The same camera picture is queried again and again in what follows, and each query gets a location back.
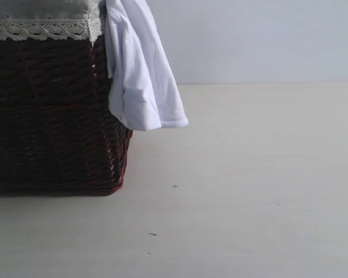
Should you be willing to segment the dark brown wicker basket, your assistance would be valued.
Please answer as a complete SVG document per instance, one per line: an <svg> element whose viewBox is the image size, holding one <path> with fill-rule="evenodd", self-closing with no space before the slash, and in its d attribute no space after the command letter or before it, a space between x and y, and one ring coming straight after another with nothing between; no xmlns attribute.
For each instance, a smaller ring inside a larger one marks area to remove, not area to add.
<svg viewBox="0 0 348 278"><path fill-rule="evenodd" d="M0 193L108 196L132 131L108 108L104 36L0 41Z"/></svg>

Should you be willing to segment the white t-shirt red print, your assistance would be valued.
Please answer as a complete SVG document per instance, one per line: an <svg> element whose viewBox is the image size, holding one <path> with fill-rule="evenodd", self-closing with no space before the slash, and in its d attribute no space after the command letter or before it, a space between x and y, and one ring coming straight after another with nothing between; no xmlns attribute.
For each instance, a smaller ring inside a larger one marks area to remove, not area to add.
<svg viewBox="0 0 348 278"><path fill-rule="evenodd" d="M188 125L175 77L146 1L106 1L110 112L128 129Z"/></svg>

